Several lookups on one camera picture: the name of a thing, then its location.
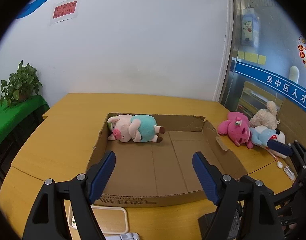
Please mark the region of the white clear phone case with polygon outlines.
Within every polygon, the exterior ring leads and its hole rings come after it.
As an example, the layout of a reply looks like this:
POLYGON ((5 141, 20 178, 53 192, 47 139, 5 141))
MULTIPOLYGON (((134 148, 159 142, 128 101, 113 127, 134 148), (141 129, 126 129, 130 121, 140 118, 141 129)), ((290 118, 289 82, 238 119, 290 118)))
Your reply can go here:
MULTIPOLYGON (((64 201, 65 212, 73 239, 80 239, 78 230, 73 227, 73 211, 69 200, 64 201)), ((121 235, 129 232, 128 214, 122 207, 92 205, 92 211, 105 236, 121 235)))

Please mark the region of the grey folding phone stand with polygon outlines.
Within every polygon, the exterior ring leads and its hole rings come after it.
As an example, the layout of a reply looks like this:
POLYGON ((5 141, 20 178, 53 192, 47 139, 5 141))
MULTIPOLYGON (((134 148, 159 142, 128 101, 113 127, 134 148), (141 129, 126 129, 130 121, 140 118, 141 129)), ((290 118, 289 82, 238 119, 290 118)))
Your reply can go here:
POLYGON ((106 236, 106 240, 140 240, 140 236, 137 233, 128 232, 121 235, 106 236))

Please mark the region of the black box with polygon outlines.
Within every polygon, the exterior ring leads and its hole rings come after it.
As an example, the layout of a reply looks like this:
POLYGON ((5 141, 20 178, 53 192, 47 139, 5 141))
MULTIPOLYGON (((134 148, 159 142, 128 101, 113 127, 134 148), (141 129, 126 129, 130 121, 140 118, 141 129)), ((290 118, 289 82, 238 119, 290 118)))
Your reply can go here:
POLYGON ((236 239, 240 227, 239 212, 221 211, 202 215, 198 220, 202 239, 236 239))

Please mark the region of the white plush toy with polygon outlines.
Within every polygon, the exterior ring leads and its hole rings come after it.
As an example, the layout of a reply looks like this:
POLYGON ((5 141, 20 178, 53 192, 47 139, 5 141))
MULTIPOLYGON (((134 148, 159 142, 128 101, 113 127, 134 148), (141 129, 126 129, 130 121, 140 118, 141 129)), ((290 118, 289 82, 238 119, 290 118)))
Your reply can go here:
MULTIPOLYGON (((282 131, 280 131, 279 129, 277 129, 276 133, 270 137, 270 140, 275 140, 275 141, 281 142, 282 144, 286 143, 286 137, 285 137, 284 133, 282 131)), ((287 157, 286 155, 283 155, 282 153, 279 153, 279 152, 274 151, 272 149, 270 149, 270 150, 274 155, 276 155, 279 158, 286 159, 286 157, 287 157)))

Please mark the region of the pink pen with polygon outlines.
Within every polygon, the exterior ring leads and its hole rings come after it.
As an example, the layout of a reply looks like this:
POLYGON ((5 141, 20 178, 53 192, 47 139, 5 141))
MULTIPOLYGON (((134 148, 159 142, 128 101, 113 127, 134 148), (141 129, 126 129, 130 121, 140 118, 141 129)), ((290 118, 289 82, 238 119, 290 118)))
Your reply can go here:
POLYGON ((274 155, 268 147, 266 147, 265 149, 271 154, 271 156, 272 156, 275 160, 278 160, 278 157, 277 157, 276 155, 274 155))

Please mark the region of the white earbuds case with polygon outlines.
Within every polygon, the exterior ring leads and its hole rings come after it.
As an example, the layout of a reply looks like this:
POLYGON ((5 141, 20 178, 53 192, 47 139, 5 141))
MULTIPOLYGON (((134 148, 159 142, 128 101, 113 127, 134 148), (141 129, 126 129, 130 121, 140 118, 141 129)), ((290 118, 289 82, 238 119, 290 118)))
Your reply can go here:
POLYGON ((277 167, 280 168, 280 169, 282 169, 282 168, 283 168, 283 164, 282 164, 280 161, 278 161, 278 162, 277 162, 277 167))

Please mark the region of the white folding phone stand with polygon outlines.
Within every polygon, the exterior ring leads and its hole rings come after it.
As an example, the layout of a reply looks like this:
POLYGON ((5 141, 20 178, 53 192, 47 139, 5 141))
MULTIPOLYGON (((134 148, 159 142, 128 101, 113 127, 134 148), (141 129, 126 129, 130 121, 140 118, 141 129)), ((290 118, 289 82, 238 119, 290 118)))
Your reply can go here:
POLYGON ((288 178, 291 180, 291 181, 294 181, 296 176, 295 176, 295 173, 291 170, 290 166, 289 165, 286 165, 284 168, 283 168, 284 172, 286 173, 286 175, 288 176, 288 178))

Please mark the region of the blue plush with red band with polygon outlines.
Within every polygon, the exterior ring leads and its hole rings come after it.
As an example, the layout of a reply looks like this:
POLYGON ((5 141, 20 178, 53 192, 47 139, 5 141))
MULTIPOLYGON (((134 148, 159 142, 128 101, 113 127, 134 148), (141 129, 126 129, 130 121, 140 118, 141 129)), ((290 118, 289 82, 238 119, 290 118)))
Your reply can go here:
POLYGON ((254 145, 267 148, 269 140, 277 141, 277 134, 275 130, 269 129, 266 126, 250 127, 251 141, 254 145))

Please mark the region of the beige plush toy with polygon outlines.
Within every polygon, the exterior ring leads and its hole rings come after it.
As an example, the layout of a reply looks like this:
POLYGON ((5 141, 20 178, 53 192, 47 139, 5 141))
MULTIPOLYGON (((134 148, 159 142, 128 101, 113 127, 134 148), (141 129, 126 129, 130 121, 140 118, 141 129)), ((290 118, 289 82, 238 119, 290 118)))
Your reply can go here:
POLYGON ((268 101, 266 109, 260 109, 250 119, 250 127, 255 128, 258 126, 265 126, 269 129, 277 129, 277 125, 280 123, 277 120, 277 107, 273 101, 268 101))

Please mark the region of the pink bear plush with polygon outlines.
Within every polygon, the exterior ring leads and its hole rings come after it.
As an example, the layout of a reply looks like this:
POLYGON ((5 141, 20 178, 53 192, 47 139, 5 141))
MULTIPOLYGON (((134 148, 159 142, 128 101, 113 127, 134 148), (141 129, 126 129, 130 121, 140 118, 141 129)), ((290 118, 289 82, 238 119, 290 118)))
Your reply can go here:
POLYGON ((236 146, 245 144, 248 149, 253 148, 251 131, 246 115, 240 112, 229 112, 227 120, 219 124, 219 135, 228 135, 236 146))

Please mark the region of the green covered side table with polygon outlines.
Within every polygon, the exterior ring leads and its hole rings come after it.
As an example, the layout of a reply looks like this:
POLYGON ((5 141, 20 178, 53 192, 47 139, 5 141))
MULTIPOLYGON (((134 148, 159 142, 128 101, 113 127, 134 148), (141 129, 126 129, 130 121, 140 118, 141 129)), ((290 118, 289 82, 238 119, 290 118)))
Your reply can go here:
POLYGON ((42 114, 44 114, 49 108, 41 95, 31 96, 26 101, 12 107, 7 107, 4 102, 3 105, 0 105, 0 144, 24 118, 38 109, 42 109, 42 114))

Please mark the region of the cardboard box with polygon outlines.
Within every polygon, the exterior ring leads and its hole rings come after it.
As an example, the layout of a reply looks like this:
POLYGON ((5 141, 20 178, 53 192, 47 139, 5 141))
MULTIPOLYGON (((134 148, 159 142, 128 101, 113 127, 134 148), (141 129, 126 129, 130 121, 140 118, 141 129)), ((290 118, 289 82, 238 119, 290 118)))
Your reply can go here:
POLYGON ((205 199, 192 165, 195 152, 202 152, 211 165, 234 179, 247 174, 204 116, 154 117, 166 129, 159 144, 109 141, 111 131, 103 124, 88 165, 98 163, 109 150, 115 153, 116 164, 96 205, 159 207, 205 199))

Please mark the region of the pig plush teal shirt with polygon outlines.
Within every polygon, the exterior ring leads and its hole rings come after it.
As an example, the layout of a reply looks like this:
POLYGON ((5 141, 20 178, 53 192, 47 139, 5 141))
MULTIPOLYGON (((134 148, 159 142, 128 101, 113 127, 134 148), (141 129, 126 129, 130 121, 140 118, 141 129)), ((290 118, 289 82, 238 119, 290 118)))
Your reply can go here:
POLYGON ((163 126, 158 126, 150 115, 116 115, 108 118, 108 128, 112 132, 108 140, 121 142, 162 142, 160 134, 165 133, 163 126))

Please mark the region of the potted green plant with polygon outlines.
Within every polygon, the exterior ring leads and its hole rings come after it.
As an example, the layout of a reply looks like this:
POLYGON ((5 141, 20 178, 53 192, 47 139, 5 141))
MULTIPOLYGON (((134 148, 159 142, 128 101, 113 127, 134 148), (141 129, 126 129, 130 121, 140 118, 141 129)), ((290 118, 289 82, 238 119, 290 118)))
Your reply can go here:
POLYGON ((37 76, 37 69, 21 61, 16 72, 11 73, 9 79, 1 80, 0 105, 6 104, 12 107, 31 97, 32 94, 38 95, 42 83, 37 76))

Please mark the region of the red wall notice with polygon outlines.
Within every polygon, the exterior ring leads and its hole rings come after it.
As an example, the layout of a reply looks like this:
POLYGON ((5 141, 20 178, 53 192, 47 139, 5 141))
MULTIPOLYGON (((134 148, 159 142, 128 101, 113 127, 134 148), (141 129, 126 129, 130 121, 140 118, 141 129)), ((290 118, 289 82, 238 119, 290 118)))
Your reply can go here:
POLYGON ((54 7, 50 24, 60 23, 76 18, 78 15, 78 0, 66 0, 54 7))

